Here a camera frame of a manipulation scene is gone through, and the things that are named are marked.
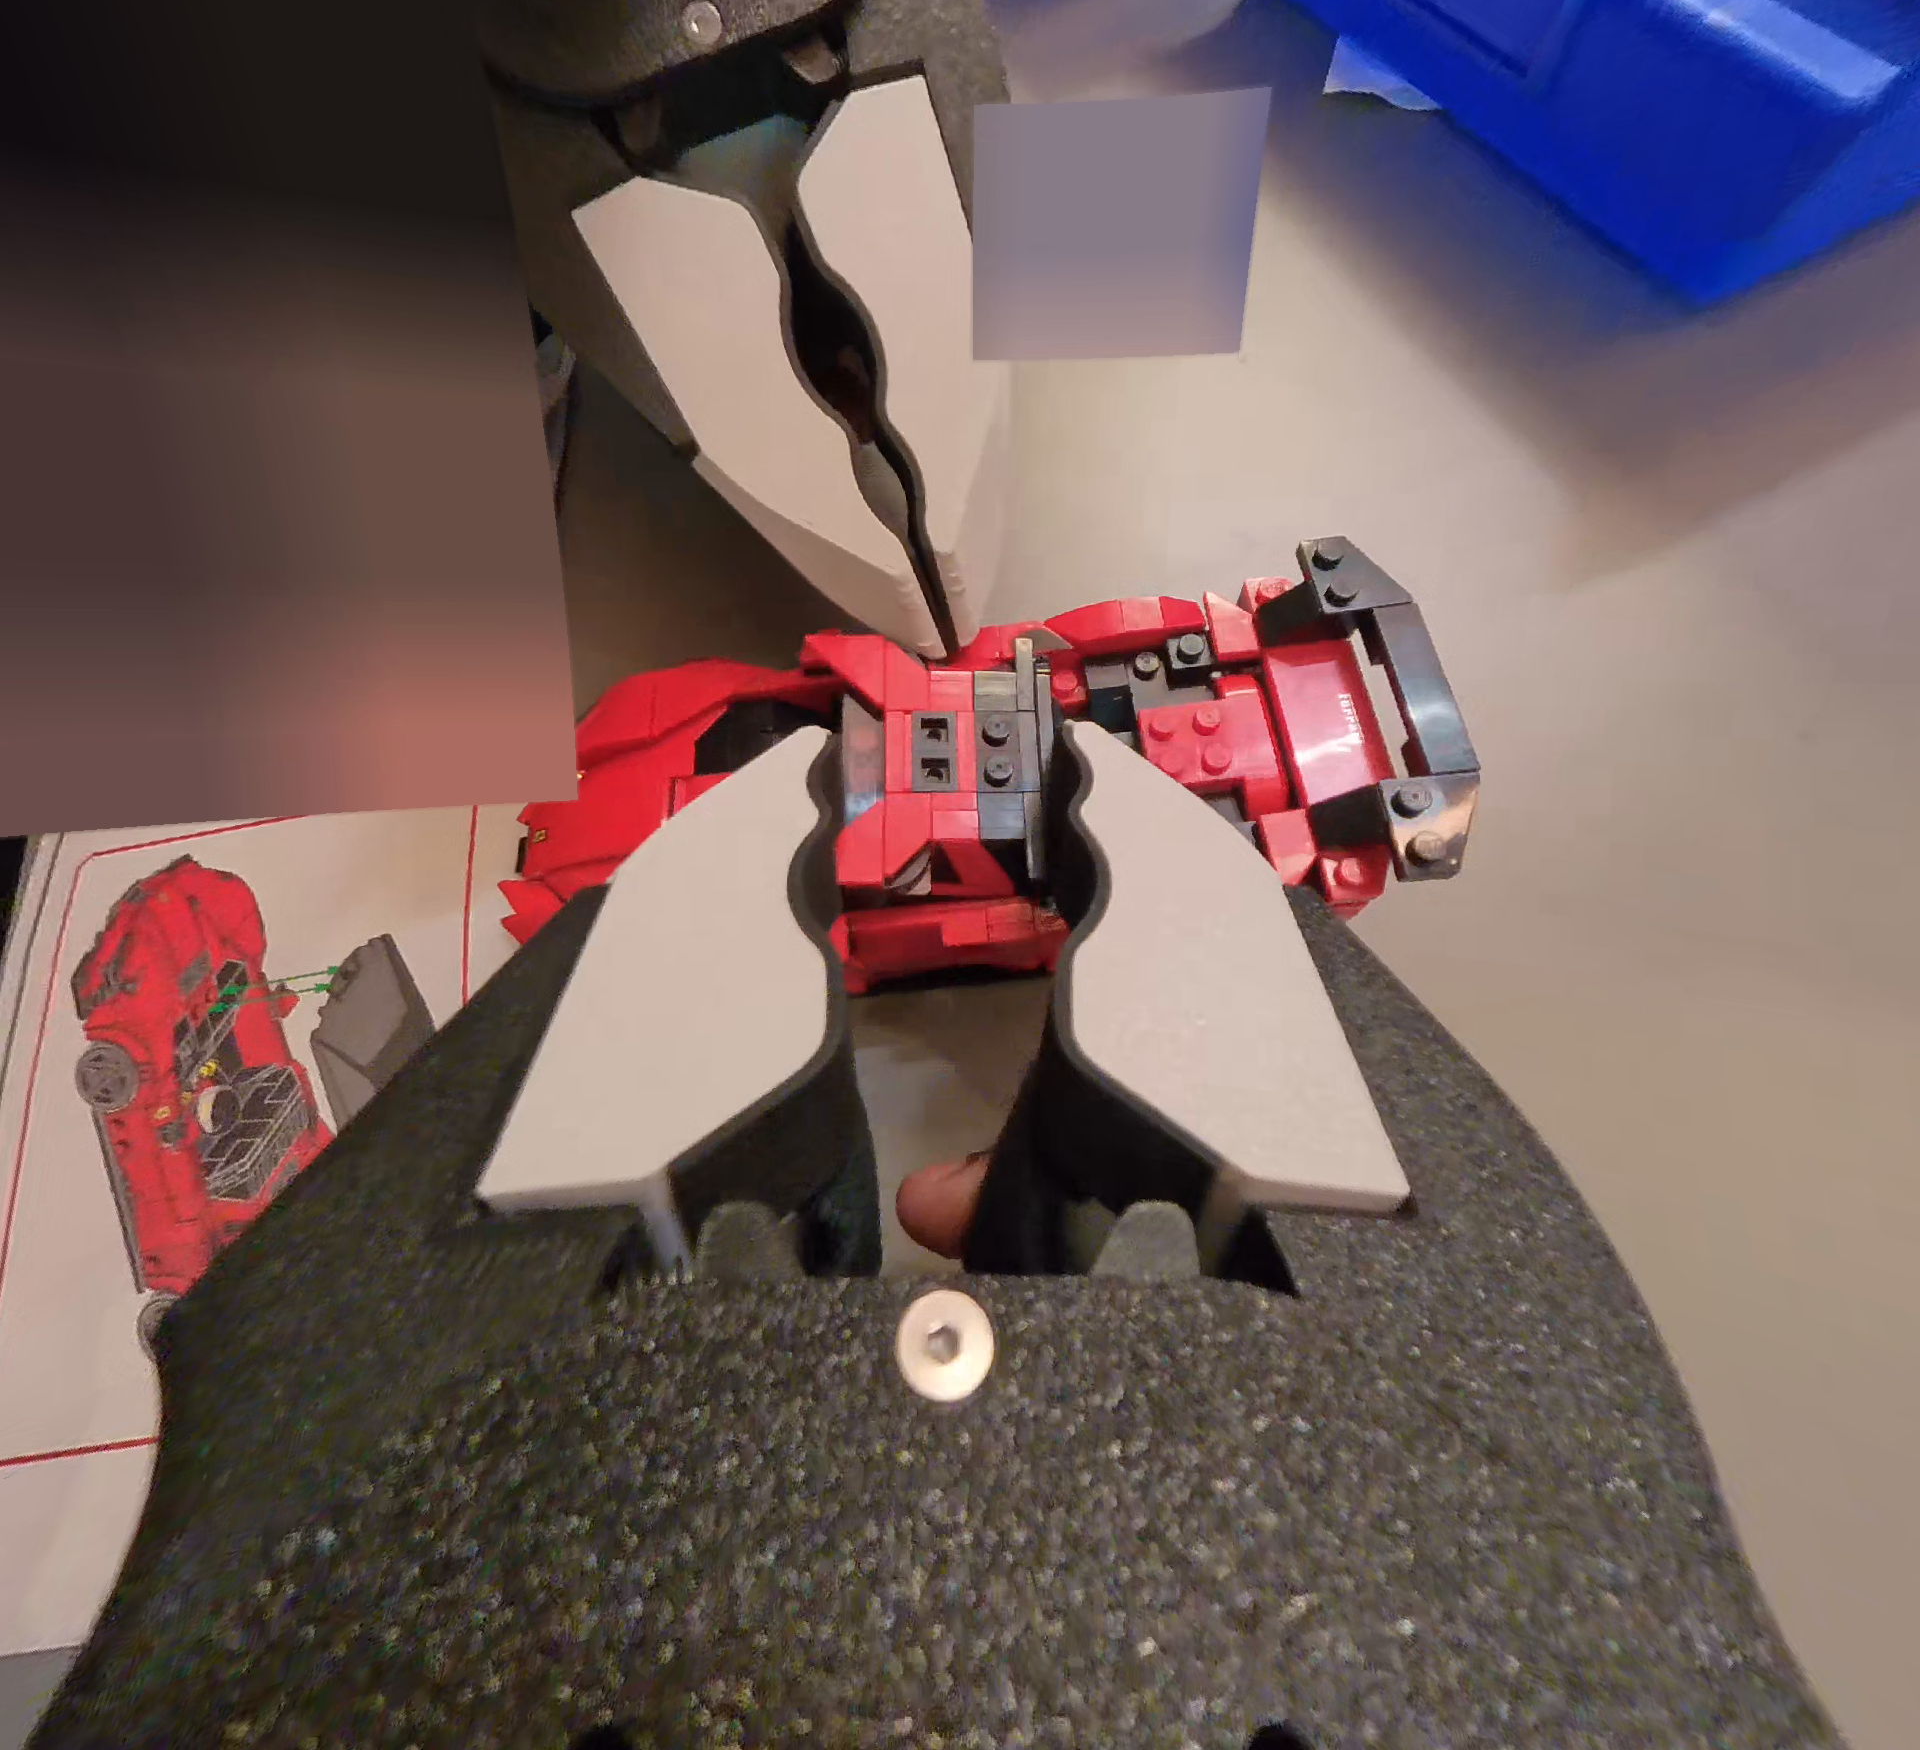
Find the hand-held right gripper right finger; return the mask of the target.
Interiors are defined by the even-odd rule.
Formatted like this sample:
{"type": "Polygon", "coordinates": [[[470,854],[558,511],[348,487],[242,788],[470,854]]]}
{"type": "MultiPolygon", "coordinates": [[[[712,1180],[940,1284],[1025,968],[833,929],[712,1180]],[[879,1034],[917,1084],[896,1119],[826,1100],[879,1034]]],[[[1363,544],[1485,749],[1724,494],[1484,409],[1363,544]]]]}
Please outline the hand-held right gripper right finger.
{"type": "Polygon", "coordinates": [[[1393,1215],[1412,1186],[1277,872],[1093,724],[1060,731],[1049,1163],[1121,1214],[1182,1207],[1208,1250],[1244,1214],[1393,1215]]]}

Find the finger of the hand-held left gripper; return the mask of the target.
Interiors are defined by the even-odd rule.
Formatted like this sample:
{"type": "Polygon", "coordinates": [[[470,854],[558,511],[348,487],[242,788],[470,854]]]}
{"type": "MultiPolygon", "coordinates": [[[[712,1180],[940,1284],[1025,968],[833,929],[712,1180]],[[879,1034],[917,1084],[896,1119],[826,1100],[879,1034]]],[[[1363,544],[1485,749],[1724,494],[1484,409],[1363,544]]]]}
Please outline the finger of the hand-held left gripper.
{"type": "Polygon", "coordinates": [[[944,646],[909,552],[856,490],[854,441],[805,380],[780,264],[749,208],[632,179],[574,226],[695,441],[701,479],[869,629],[944,646]]]}
{"type": "Polygon", "coordinates": [[[799,163],[813,257],[877,341],[950,637],[984,625],[1014,482],[1013,372],[974,355],[974,244],[923,77],[850,91],[799,163]]]}

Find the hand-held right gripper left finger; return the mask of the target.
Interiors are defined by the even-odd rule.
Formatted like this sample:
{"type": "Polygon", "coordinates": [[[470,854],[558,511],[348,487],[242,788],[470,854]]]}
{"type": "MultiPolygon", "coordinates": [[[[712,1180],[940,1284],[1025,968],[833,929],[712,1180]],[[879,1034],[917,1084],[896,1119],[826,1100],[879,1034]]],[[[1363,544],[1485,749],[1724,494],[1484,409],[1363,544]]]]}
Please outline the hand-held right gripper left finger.
{"type": "Polygon", "coordinates": [[[753,1205],[799,1261],[856,1256],[856,1075],[840,898],[840,747],[802,726],[669,818],[563,925],[584,946],[477,1174],[490,1215],[620,1210],[695,1261],[753,1205]]]}

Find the red lego car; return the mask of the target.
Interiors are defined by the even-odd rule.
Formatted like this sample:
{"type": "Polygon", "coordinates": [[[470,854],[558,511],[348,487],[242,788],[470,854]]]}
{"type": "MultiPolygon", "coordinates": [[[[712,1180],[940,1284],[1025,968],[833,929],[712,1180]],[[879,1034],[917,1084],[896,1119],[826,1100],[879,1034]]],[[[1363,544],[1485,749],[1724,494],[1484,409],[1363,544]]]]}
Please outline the red lego car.
{"type": "Polygon", "coordinates": [[[1044,844],[1059,731],[1106,731],[1342,918],[1389,876],[1459,873],[1479,765],[1409,593],[1350,537],[1238,602],[1136,596],[980,629],[946,660],[879,634],[798,666],[689,660],[613,682],[576,731],[578,795],[520,811],[502,929],[525,944],[689,804],[802,729],[837,738],[852,994],[950,970],[1053,970],[1044,844]]]}

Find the lego instruction booklet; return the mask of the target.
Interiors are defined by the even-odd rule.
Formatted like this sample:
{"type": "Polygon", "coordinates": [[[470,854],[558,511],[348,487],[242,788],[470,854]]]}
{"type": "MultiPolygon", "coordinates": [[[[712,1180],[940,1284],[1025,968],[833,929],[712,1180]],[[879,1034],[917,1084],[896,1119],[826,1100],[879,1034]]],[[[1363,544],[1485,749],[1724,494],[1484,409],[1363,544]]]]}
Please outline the lego instruction booklet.
{"type": "Polygon", "coordinates": [[[71,829],[4,949],[3,1650],[73,1647],[157,1440],[154,1340],[499,968],[504,805],[71,829]]]}

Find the person's right hand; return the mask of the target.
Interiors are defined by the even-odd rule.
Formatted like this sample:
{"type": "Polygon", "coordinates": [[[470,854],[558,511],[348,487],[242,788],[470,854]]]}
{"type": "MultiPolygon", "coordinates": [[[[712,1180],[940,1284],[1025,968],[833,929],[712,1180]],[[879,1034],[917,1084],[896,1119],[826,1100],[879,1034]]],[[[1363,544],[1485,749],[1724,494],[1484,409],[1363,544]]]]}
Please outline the person's right hand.
{"type": "Polygon", "coordinates": [[[895,1197],[906,1237],[935,1256],[963,1259],[990,1160],[986,1147],[906,1176],[895,1197]]]}

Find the blue plastic storage bin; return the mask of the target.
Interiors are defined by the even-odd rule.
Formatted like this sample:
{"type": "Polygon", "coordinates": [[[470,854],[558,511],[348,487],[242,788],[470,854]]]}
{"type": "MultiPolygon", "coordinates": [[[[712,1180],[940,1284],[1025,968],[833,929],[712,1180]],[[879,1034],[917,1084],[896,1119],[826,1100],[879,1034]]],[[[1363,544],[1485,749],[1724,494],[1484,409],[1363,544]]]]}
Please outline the blue plastic storage bin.
{"type": "Polygon", "coordinates": [[[1918,0],[1296,0],[1694,301],[1904,211],[1918,0]]]}

